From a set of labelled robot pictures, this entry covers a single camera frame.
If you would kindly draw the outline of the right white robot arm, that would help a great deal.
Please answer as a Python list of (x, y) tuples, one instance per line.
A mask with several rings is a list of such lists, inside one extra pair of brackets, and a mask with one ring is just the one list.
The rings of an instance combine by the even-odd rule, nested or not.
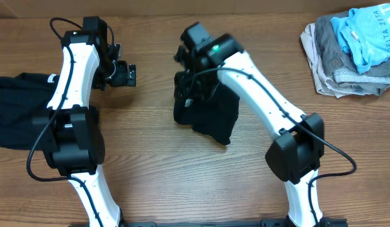
[(324, 124), (291, 104), (255, 66), (250, 54), (230, 34), (212, 37), (201, 23), (181, 34), (174, 57), (174, 119), (227, 145), (245, 102), (272, 140), (265, 159), (285, 184), (287, 226), (323, 226), (314, 177), (324, 153)]

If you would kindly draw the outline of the black t-shirt with logo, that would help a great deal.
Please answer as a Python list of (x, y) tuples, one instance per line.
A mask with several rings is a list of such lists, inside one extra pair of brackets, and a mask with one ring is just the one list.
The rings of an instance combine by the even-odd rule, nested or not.
[(211, 136), (216, 142), (227, 146), (239, 115), (239, 97), (227, 86), (218, 84), (214, 94), (207, 100), (188, 96), (191, 82), (186, 72), (177, 72), (174, 77), (174, 110), (176, 123), (190, 125), (192, 130)]

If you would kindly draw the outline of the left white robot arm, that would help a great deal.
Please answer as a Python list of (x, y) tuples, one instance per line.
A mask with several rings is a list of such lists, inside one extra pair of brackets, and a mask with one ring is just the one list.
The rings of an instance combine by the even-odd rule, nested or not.
[(55, 92), (46, 109), (33, 118), (39, 130), (26, 162), (34, 180), (49, 178), (32, 172), (32, 157), (43, 151), (49, 167), (59, 171), (53, 181), (68, 181), (88, 215), (88, 226), (126, 226), (103, 172), (105, 142), (89, 109), (91, 90), (107, 86), (136, 86), (136, 66), (120, 60), (120, 44), (109, 42), (112, 28), (98, 16), (87, 16), (77, 30), (59, 38), (63, 64)]

